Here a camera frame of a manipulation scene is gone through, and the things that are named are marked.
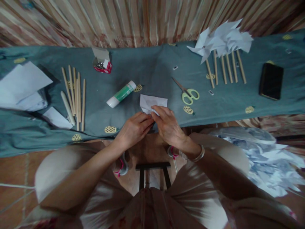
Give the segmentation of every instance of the glue stick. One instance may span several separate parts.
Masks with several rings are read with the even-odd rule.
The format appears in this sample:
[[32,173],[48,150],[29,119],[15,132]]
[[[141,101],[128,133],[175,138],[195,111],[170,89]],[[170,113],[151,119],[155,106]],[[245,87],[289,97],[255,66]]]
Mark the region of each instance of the glue stick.
[[121,90],[119,90],[114,96],[112,96],[108,101],[107,104],[115,108],[123,99],[125,99],[133,90],[136,88],[136,84],[133,81],[130,81],[126,84]]

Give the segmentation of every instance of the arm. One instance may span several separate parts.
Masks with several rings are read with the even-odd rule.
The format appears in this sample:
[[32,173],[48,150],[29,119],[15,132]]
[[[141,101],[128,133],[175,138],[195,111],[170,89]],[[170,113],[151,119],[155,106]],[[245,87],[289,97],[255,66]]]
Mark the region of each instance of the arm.
[[[184,134],[173,111],[159,106],[152,106],[152,108],[160,115],[157,116],[152,112],[152,118],[158,125],[160,136],[168,144],[181,150],[189,159],[199,156],[201,146]],[[259,191],[255,184],[210,149],[205,149],[204,157],[196,164],[227,198],[239,200],[255,197]]]
[[129,149],[148,133],[153,119],[139,112],[128,119],[115,138],[107,147],[99,151],[83,164],[59,186],[57,186],[40,204],[43,208],[55,209],[75,214],[89,198],[101,176],[125,150]]

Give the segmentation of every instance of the stool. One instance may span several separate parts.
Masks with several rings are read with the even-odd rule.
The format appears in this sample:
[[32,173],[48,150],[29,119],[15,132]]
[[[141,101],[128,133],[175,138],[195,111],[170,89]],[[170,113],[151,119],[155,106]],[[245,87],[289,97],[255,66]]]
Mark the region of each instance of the stool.
[[159,163],[152,163],[152,164],[138,164],[136,165],[136,171],[140,170],[140,185],[139,190],[144,188],[144,171],[150,169],[163,169],[164,178],[166,188],[169,189],[171,187],[171,180],[169,179],[167,168],[170,167],[171,164],[169,162],[159,162]]

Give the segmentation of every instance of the green scissors handle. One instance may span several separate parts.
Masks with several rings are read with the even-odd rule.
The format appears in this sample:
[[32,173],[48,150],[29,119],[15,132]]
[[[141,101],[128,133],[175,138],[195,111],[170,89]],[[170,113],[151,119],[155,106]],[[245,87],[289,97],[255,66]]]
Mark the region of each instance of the green scissors handle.
[[193,100],[197,100],[199,99],[199,93],[198,91],[194,90],[194,89],[187,89],[186,90],[187,93],[183,92],[182,93],[182,101],[186,104],[186,105],[192,105],[193,104]]

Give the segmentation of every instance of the bangle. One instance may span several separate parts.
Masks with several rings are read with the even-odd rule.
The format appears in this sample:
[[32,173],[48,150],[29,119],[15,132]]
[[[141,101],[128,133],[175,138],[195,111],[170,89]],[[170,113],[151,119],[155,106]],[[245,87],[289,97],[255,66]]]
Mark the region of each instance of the bangle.
[[203,145],[200,145],[200,146],[201,146],[201,153],[200,153],[199,156],[196,157],[195,159],[189,159],[190,161],[192,161],[192,162],[197,162],[197,161],[199,161],[200,159],[203,158],[205,150],[204,150]]

